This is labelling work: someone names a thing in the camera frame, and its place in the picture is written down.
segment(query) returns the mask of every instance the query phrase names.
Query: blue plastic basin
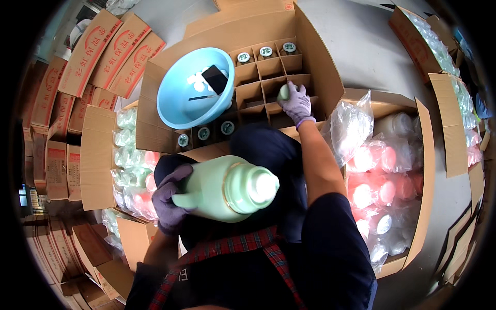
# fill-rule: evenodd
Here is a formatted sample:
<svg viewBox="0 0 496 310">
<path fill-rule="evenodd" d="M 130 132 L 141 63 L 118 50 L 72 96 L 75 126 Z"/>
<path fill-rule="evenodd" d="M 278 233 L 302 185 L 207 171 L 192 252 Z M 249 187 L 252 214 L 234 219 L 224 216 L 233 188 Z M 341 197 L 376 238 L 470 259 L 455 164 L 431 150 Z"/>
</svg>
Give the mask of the blue plastic basin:
<svg viewBox="0 0 496 310">
<path fill-rule="evenodd" d="M 189 98 L 215 95 L 205 86 L 198 92 L 187 78 L 205 67 L 215 65 L 228 73 L 224 92 L 217 97 L 188 101 Z M 157 111 L 169 127 L 188 129 L 206 124 L 229 108 L 234 92 L 234 64 L 229 55 L 220 49 L 207 47 L 192 51 L 179 59 L 167 71 L 157 94 Z"/>
</svg>

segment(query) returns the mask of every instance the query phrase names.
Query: apron strap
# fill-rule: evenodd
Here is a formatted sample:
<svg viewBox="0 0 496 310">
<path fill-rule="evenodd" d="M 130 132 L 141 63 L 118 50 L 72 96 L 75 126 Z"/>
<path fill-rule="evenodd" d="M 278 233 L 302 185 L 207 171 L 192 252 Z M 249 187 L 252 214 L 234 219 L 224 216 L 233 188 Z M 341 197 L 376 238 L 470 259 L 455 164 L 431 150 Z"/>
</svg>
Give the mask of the apron strap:
<svg viewBox="0 0 496 310">
<path fill-rule="evenodd" d="M 293 293 L 295 302 L 299 309 L 306 309 L 300 295 L 296 290 L 296 286 L 289 274 L 288 263 L 286 257 L 276 243 L 277 227 L 272 226 L 259 230 L 257 232 L 224 238 L 213 242 L 197 245 L 193 250 L 181 256 L 178 263 L 169 271 L 164 279 L 164 282 L 155 293 L 155 296 L 148 307 L 149 310 L 160 310 L 167 300 L 172 286 L 178 279 L 178 276 L 184 265 L 203 261 L 205 259 L 223 254 L 248 252 L 258 248 L 262 248 L 265 255 L 277 269 L 284 282 Z"/>
</svg>

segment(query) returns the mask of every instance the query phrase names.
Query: hand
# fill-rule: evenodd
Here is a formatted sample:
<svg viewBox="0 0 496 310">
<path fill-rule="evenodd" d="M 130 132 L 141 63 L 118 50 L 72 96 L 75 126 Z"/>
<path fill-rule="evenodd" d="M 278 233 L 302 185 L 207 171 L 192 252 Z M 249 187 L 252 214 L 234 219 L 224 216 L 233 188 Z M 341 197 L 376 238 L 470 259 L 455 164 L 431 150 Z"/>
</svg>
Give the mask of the hand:
<svg viewBox="0 0 496 310">
<path fill-rule="evenodd" d="M 295 122 L 296 130 L 303 121 L 313 121 L 315 118 L 310 115 L 310 96 L 307 96 L 305 86 L 300 86 L 300 91 L 296 90 L 293 82 L 288 81 L 289 100 L 279 101 L 279 105 L 286 114 Z"/>
<path fill-rule="evenodd" d="M 172 195 L 179 190 L 175 183 L 186 178 L 193 172 L 191 165 L 177 167 L 174 172 L 166 176 L 157 186 L 152 195 L 153 206 L 158 215 L 158 228 L 168 236 L 178 234 L 181 222 L 193 209 L 183 209 L 172 202 Z"/>
</svg>

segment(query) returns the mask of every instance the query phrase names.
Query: forearm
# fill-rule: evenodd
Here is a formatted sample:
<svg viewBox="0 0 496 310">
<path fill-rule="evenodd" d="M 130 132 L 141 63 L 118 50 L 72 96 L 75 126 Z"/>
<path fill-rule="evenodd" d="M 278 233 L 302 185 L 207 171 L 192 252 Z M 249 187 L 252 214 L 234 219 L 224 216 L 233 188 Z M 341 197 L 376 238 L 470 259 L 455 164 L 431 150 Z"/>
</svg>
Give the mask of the forearm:
<svg viewBox="0 0 496 310">
<path fill-rule="evenodd" d="M 159 267 L 170 266 L 178 260 L 178 244 L 179 238 L 177 236 L 167 236 L 157 230 L 146 251 L 143 263 Z"/>
<path fill-rule="evenodd" d="M 315 124 L 303 122 L 298 127 L 303 153 L 303 171 L 307 181 L 308 205 L 317 198 L 337 192 L 346 196 L 341 171 L 327 143 Z"/>
</svg>

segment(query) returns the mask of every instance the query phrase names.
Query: concrete floor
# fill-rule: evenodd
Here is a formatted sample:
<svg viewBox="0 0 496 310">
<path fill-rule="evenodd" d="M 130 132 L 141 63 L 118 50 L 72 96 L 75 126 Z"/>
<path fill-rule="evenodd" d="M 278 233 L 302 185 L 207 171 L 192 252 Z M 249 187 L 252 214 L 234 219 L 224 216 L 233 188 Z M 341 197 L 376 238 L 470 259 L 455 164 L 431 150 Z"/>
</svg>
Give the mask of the concrete floor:
<svg viewBox="0 0 496 310">
<path fill-rule="evenodd" d="M 334 59 L 345 87 L 371 88 L 417 97 L 429 108 L 435 144 L 436 180 L 433 208 L 424 247 L 402 272 L 379 279 L 375 309 L 408 308 L 430 290 L 434 268 L 447 229 L 471 201 L 468 174 L 446 178 L 439 110 L 423 85 L 407 51 L 387 24 L 388 0 L 299 0 Z M 395 4 L 426 17 L 434 11 L 420 0 Z M 142 0 L 133 9 L 170 47 L 180 41 L 186 25 L 217 12 L 212 0 Z M 122 106 L 138 99 L 140 86 Z"/>
</svg>

